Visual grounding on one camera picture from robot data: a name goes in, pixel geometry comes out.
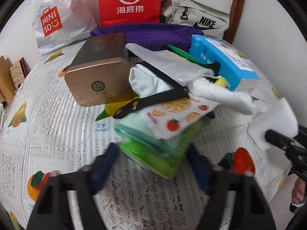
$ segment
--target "fruit print tablecloth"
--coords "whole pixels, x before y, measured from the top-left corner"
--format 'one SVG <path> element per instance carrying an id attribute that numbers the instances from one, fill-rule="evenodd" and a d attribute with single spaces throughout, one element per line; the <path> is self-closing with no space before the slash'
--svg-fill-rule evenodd
<path id="1" fill-rule="evenodd" d="M 82 44 L 69 45 L 39 61 L 19 89 L 1 132 L 0 202 L 24 228 L 49 172 L 77 171 L 104 153 L 110 142 L 125 141 L 113 131 L 115 120 L 101 114 L 105 105 L 81 107 L 67 88 L 63 76 Z M 270 106 L 277 101 L 276 91 L 253 69 L 261 82 L 252 95 Z M 224 154 L 245 147 L 255 163 L 255 178 L 270 200 L 290 168 L 283 151 L 258 149 L 246 133 L 251 117 L 223 107 L 216 108 L 215 115 L 214 120 L 201 120 L 194 139 L 198 151 L 217 164 Z M 108 229 L 122 230 L 195 229 L 207 201 L 187 161 L 174 178 L 165 180 L 124 154 L 95 196 Z M 69 192 L 69 203 L 75 229 L 82 230 L 74 192 Z"/>

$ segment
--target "black strap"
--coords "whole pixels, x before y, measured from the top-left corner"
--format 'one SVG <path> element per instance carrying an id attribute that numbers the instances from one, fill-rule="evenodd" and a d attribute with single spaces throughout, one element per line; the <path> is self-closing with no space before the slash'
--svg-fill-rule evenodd
<path id="1" fill-rule="evenodd" d="M 141 109 L 144 109 L 154 104 L 158 103 L 160 104 L 166 101 L 180 99 L 180 98 L 189 98 L 188 91 L 183 86 L 181 86 L 171 77 L 167 76 L 165 73 L 161 72 L 159 69 L 153 67 L 151 64 L 147 63 L 146 61 L 142 61 L 137 64 L 141 64 L 142 66 L 146 67 L 148 70 L 152 71 L 158 78 L 162 79 L 163 81 L 174 87 L 174 89 L 154 94 L 146 98 L 134 99 L 127 105 L 118 109 L 117 112 L 115 112 L 113 118 L 115 119 L 123 118 L 132 112 L 137 112 Z"/>

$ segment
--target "purple towel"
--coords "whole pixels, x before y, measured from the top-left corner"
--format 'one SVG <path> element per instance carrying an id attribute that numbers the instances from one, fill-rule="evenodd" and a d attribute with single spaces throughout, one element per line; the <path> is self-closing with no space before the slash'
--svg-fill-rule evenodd
<path id="1" fill-rule="evenodd" d="M 128 43 L 136 43 L 152 51 L 168 49 L 170 44 L 189 52 L 191 37 L 194 34 L 203 35 L 194 27 L 167 23 L 131 23 L 110 27 L 99 27 L 91 32 L 92 36 L 122 32 Z"/>

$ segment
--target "white towel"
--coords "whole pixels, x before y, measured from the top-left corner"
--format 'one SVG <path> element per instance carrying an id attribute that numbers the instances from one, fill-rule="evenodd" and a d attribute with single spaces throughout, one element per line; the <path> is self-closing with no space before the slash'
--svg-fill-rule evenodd
<path id="1" fill-rule="evenodd" d="M 245 115 L 253 115 L 257 112 L 257 106 L 248 93 L 229 91 L 205 78 L 198 78 L 189 83 L 188 89 L 195 96 L 218 102 L 222 106 Z"/>

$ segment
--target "nike swoosh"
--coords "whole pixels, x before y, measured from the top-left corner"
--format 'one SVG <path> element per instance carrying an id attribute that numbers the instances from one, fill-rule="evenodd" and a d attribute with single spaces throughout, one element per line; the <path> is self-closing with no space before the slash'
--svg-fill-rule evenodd
<path id="1" fill-rule="evenodd" d="M 219 27 L 200 27 L 198 25 L 198 22 L 199 21 L 195 22 L 194 25 L 193 25 L 193 27 L 196 28 L 196 29 L 199 29 L 199 30 L 219 29 Z"/>

